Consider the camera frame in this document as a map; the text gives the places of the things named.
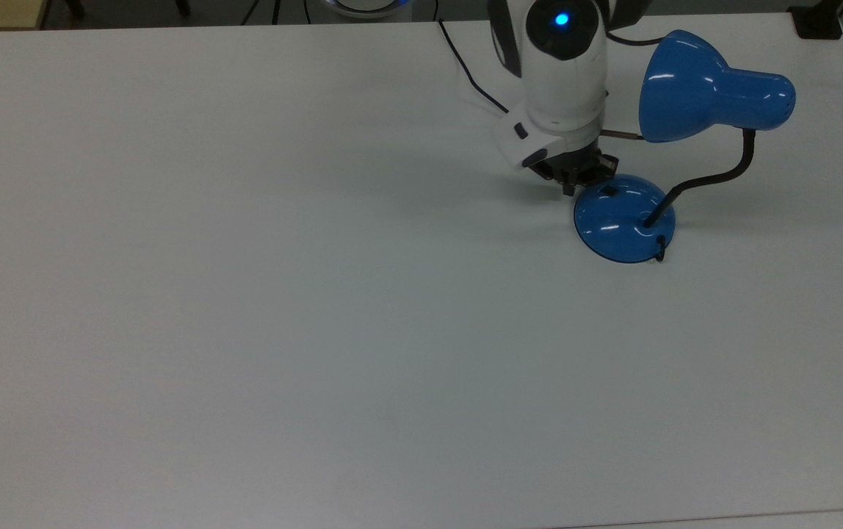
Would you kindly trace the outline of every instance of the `black object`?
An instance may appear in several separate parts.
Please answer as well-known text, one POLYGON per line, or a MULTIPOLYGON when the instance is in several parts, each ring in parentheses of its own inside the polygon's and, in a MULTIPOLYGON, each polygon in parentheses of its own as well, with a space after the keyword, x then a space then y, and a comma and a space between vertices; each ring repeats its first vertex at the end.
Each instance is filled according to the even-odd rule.
POLYGON ((588 51, 597 28, 592 0, 537 0, 526 14, 529 40, 557 60, 572 60, 588 51))
POLYGON ((659 252, 656 252, 654 259, 656 259, 656 262, 663 262, 663 259, 666 258, 666 235, 659 235, 656 238, 656 243, 659 244, 659 252))
POLYGON ((838 40, 842 36, 842 11, 843 0, 822 0, 813 7, 794 6, 787 10, 794 17, 797 36, 807 40, 838 40))
POLYGON ((741 161, 738 162, 738 165, 736 165, 733 170, 714 174, 712 176, 686 180, 684 183, 676 185, 676 187, 670 190, 666 197, 660 201, 660 204, 657 205, 653 213, 650 214, 650 217, 647 217, 646 220, 643 221, 643 227, 650 228, 654 222, 656 222, 657 218, 660 218, 660 215, 663 215, 663 212, 670 207, 670 204, 683 194, 683 191, 692 190, 693 187, 702 187, 703 185, 722 184, 724 181, 734 180, 735 178, 745 174, 745 171, 748 170, 748 167, 751 165, 751 160, 754 159, 754 135, 756 134, 756 131, 752 129, 742 129, 741 131, 743 141, 741 161))
MULTIPOLYGON (((174 2, 177 4, 177 10, 180 11, 180 15, 189 17, 189 0, 174 0, 174 2)), ((66 6, 69 7, 69 13, 72 13, 73 19, 82 20, 85 18, 85 7, 82 6, 79 0, 66 0, 66 6)))
POLYGON ((562 153, 529 166, 543 180, 562 185, 562 193, 573 197, 576 187, 590 187, 614 178, 618 159, 601 154, 597 141, 578 151, 562 153))
POLYGON ((523 67, 519 60, 519 49, 516 47, 516 33, 510 16, 510 7, 506 4, 506 0, 488 0, 486 12, 490 17, 493 47, 499 63, 516 77, 522 77, 523 67))

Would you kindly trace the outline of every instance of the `power cord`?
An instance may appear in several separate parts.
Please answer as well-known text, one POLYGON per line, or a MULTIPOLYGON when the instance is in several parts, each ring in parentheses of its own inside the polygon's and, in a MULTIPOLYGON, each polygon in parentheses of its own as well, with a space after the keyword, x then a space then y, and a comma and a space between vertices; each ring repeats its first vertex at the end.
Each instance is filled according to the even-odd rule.
POLYGON ((626 46, 653 46, 653 44, 660 44, 663 41, 663 37, 659 39, 650 39, 650 40, 630 40, 624 39, 624 37, 618 37, 611 32, 607 33, 607 39, 613 40, 618 44, 624 44, 626 46))
POLYGON ((455 48, 454 41, 452 41, 451 36, 448 35, 448 29, 444 27, 444 19, 438 19, 438 26, 441 27, 441 33, 444 34, 444 39, 448 41, 448 46, 451 47, 451 51, 454 52, 457 63, 461 65, 461 68, 464 70, 464 73, 468 74, 468 81, 471 81, 471 86, 474 87, 474 89, 477 90, 478 93, 480 93, 483 97, 486 97, 486 99, 490 101, 490 103, 495 104, 496 108, 502 110, 504 114, 509 114, 510 111, 508 108, 503 107, 503 104, 500 101, 493 99, 493 96, 486 93, 486 91, 483 90, 483 88, 481 88, 479 84, 477 84, 477 81, 474 81, 474 76, 471 74, 471 70, 468 69, 468 65, 464 63, 463 58, 461 58, 460 52, 457 50, 457 48, 455 48))

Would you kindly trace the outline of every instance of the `blue desk lamp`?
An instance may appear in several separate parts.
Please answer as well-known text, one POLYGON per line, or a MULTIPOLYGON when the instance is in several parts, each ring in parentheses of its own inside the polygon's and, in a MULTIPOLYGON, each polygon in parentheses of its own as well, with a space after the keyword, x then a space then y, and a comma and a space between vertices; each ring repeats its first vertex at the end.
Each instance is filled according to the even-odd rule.
POLYGON ((684 181, 669 194, 643 178, 619 174, 582 192, 575 227, 593 251, 616 262, 662 261, 676 230, 673 201, 683 191, 720 184, 747 170, 754 135, 784 124, 794 110, 794 86, 783 75, 730 68, 705 40, 673 31, 650 59, 640 94, 640 133, 652 143, 683 140, 714 124, 743 130, 744 150, 733 170, 684 181))

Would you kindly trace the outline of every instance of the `desk lamp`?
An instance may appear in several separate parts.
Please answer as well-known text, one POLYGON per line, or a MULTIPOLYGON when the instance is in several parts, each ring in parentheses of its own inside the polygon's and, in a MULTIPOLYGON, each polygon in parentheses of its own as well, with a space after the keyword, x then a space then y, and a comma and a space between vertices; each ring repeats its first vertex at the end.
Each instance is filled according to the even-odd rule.
POLYGON ((681 193, 718 184, 747 170, 755 131, 774 129, 794 109, 793 84, 783 75, 730 68, 709 43, 686 31, 659 40, 640 94, 640 131, 602 128, 607 31, 630 26, 649 0, 489 0, 494 48, 522 78, 525 97, 494 127, 503 156, 562 185, 584 187, 575 203, 580 237, 616 262, 662 261, 673 240, 681 193), (744 131, 744 153, 731 171, 684 181, 669 194, 643 178, 616 175, 617 158, 597 148, 599 135, 654 143, 683 140, 713 124, 744 131))

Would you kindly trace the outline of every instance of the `black cable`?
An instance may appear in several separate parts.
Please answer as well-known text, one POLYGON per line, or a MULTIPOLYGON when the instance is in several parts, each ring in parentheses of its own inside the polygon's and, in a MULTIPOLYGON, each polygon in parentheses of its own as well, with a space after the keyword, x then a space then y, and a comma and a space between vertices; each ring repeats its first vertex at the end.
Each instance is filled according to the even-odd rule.
POLYGON ((483 88, 481 88, 480 85, 477 84, 477 81, 474 81, 474 76, 471 75, 471 71, 468 70, 468 65, 464 63, 463 58, 461 58, 461 54, 459 53, 457 48, 455 48, 454 41, 451 41, 451 36, 448 35, 448 30, 447 30, 447 28, 444 27, 444 20, 443 19, 438 19, 438 26, 441 27, 441 33, 444 34, 444 39, 448 41, 448 46, 451 46, 451 51, 454 52, 457 62, 461 65, 461 68, 464 69, 464 73, 468 74, 468 81, 471 81, 471 86, 474 87, 474 89, 477 90, 478 93, 480 93, 483 97, 486 97, 486 99, 488 99, 490 101, 490 103, 495 104, 496 108, 499 108, 504 113, 508 114, 509 113, 508 108, 503 107, 502 103, 499 103, 499 101, 497 101, 496 99, 493 99, 493 96, 491 96, 490 94, 483 91, 483 88))
POLYGON ((752 129, 742 129, 741 132, 743 138, 741 161, 738 162, 738 165, 736 165, 733 170, 714 174, 712 176, 686 180, 684 183, 676 185, 676 187, 670 190, 666 197, 660 201, 660 204, 657 205, 653 213, 650 214, 650 217, 647 217, 647 220, 643 221, 643 227, 652 227, 657 218, 660 218, 660 215, 663 215, 666 209, 670 207, 670 204, 683 194, 683 191, 692 190, 693 187, 702 187, 703 185, 722 184, 724 181, 734 180, 735 178, 745 174, 745 171, 748 170, 748 167, 751 165, 751 160, 754 159, 754 135, 756 131, 752 129))
POLYGON ((275 9, 271 10, 271 26, 277 26, 278 25, 278 11, 280 11, 280 10, 281 10, 281 0, 275 0, 275 9))
POLYGON ((244 17, 244 19, 242 19, 242 24, 240 24, 240 26, 244 26, 247 23, 248 19, 251 18, 251 13, 253 13, 253 11, 255 10, 255 7, 257 7, 257 6, 258 6, 258 0, 255 0, 253 3, 251 3, 251 7, 248 7, 248 13, 246 13, 246 17, 244 17))
POLYGON ((650 40, 630 40, 624 39, 624 37, 618 37, 611 32, 607 33, 607 37, 610 40, 615 41, 618 44, 624 44, 626 46, 653 46, 653 44, 660 44, 663 41, 663 37, 659 39, 650 39, 650 40))

